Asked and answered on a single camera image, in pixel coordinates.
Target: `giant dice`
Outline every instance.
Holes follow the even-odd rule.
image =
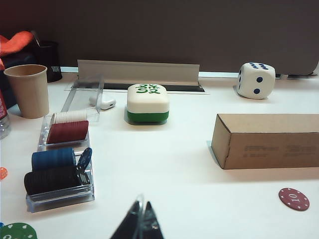
[[[275,69],[263,63],[245,63],[239,70],[237,93],[251,99],[264,99],[274,88]]]

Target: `gray wall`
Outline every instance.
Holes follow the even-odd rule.
[[[34,29],[77,59],[200,64],[237,72],[264,62],[309,74],[319,60],[318,0],[16,0],[1,6],[0,34]]]

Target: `beige paper cup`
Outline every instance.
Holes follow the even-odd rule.
[[[46,70],[41,65],[20,65],[4,70],[24,118],[35,119],[49,113]]]

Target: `orange cloth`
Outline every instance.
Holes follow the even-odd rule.
[[[15,34],[10,40],[0,35],[0,57],[19,52],[33,39],[33,35],[28,31],[21,31]],[[0,70],[4,70],[4,64],[0,59]]]

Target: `brown cardboard box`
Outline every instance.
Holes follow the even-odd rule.
[[[319,115],[218,114],[211,147],[223,169],[319,167]]]

